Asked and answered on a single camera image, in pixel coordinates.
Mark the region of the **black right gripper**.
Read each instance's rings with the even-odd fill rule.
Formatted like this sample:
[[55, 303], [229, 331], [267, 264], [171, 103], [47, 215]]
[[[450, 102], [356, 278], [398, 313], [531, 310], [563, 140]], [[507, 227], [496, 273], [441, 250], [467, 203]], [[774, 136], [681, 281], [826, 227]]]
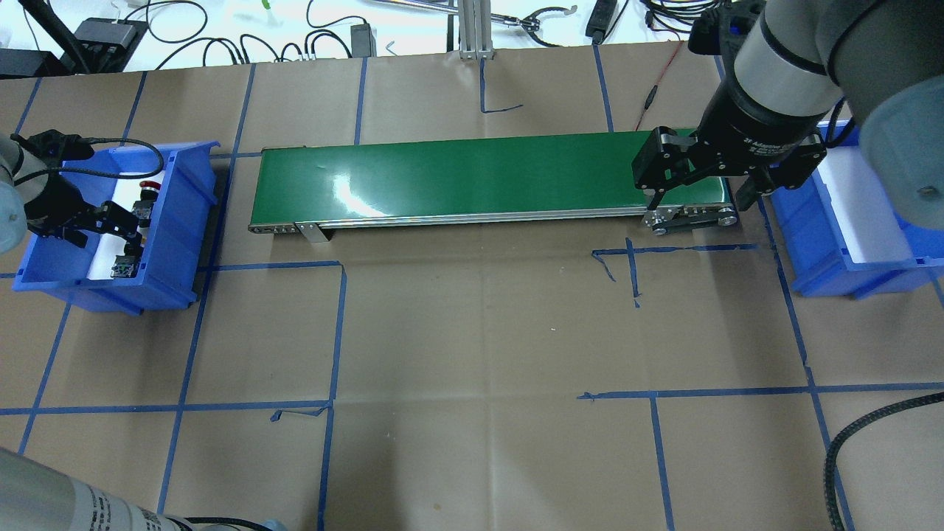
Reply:
[[721, 88], [695, 130], [658, 125], [647, 135], [631, 162], [634, 186], [655, 212], [675, 188], [708, 177], [746, 177], [736, 208], [749, 211], [765, 194], [805, 185], [827, 154], [817, 127], [826, 114], [828, 108], [793, 117]]

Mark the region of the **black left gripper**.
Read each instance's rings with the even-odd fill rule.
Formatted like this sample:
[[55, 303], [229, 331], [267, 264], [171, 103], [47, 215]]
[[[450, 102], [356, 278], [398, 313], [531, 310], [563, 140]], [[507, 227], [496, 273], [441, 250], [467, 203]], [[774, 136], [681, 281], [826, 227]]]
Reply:
[[113, 201], [94, 207], [80, 189], [61, 175], [62, 162], [88, 160], [94, 155], [90, 140], [77, 134], [47, 130], [28, 138], [11, 134], [19, 148], [14, 165], [15, 185], [27, 192], [27, 228], [38, 238], [54, 239], [84, 249], [83, 231], [141, 243], [139, 221]]

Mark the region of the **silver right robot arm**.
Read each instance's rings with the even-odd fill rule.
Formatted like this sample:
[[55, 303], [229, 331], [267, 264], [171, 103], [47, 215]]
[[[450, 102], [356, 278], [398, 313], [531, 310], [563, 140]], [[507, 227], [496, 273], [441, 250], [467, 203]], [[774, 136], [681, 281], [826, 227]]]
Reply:
[[864, 160], [901, 218], [942, 229], [940, 1], [722, 1], [694, 21], [688, 49], [724, 75], [698, 127], [660, 125], [633, 160], [654, 211], [667, 192], [743, 178], [736, 208], [802, 186], [828, 148], [817, 131], [852, 111]]

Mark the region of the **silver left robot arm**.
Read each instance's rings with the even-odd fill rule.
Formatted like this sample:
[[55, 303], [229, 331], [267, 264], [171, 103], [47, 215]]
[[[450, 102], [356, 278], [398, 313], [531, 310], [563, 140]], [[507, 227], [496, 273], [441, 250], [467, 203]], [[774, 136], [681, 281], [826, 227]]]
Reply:
[[85, 248], [90, 232], [125, 241], [125, 254], [139, 257], [144, 238], [139, 219], [113, 201], [95, 206], [77, 185], [64, 177], [73, 172], [91, 177], [123, 179], [118, 173], [64, 166], [91, 160], [95, 145], [114, 137], [84, 137], [47, 130], [30, 137], [13, 133], [2, 139], [2, 251], [10, 251], [26, 232], [64, 240]]

